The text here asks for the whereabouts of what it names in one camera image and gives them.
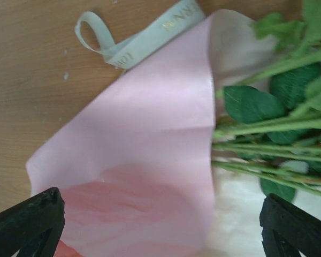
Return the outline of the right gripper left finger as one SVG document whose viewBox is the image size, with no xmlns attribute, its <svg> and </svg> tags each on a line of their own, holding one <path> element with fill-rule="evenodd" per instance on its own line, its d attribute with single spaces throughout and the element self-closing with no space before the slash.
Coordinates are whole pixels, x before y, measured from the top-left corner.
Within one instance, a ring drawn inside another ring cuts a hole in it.
<svg viewBox="0 0 321 257">
<path fill-rule="evenodd" d="M 0 213 L 0 256 L 53 256 L 65 225 L 64 200 L 49 188 Z"/>
</svg>

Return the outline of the cream printed ribbon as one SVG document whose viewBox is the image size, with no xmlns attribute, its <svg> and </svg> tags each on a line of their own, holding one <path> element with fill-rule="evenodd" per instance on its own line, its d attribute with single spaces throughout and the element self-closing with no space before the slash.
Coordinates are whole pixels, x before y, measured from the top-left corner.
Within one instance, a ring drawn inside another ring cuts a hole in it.
<svg viewBox="0 0 321 257">
<path fill-rule="evenodd" d="M 119 43 L 115 43 L 104 21 L 93 12 L 84 12 L 74 31 L 80 43 L 100 54 L 105 63 L 129 70 L 204 19 L 205 14 L 196 1 L 179 1 L 144 30 Z M 93 49 L 81 35 L 84 22 L 93 30 L 100 47 L 98 50 Z"/>
</svg>

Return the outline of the artificial flower bunch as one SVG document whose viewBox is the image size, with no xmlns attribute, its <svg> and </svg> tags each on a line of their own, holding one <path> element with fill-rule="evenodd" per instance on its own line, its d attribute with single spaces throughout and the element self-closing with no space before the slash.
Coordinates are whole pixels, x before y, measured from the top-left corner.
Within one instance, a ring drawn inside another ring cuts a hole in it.
<svg viewBox="0 0 321 257">
<path fill-rule="evenodd" d="M 298 190 L 321 196 L 321 1 L 303 1 L 300 20 L 272 12 L 249 27 L 258 41 L 273 36 L 280 58 L 215 92 L 226 115 L 212 149 L 238 159 L 211 164 L 255 176 L 263 194 L 289 202 Z"/>
</svg>

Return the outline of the pink bouquet wrapping paper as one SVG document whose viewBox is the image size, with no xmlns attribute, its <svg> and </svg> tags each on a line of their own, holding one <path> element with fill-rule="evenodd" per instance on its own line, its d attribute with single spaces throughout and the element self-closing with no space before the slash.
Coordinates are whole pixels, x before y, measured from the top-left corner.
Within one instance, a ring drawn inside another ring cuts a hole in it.
<svg viewBox="0 0 321 257">
<path fill-rule="evenodd" d="M 59 188 L 65 227 L 56 256 L 266 256 L 263 194 L 252 175 L 214 168 L 226 115 L 215 92 L 280 58 L 273 36 L 220 10 L 129 70 L 27 162 L 32 194 Z M 290 202 L 321 221 L 321 196 Z"/>
</svg>

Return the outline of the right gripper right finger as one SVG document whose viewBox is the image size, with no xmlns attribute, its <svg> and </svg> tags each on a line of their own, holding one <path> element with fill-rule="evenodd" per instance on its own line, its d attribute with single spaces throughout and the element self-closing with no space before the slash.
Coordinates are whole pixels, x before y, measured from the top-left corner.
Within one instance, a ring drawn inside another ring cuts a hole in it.
<svg viewBox="0 0 321 257">
<path fill-rule="evenodd" d="M 321 221 L 269 194 L 259 216 L 266 256 L 321 256 Z"/>
</svg>

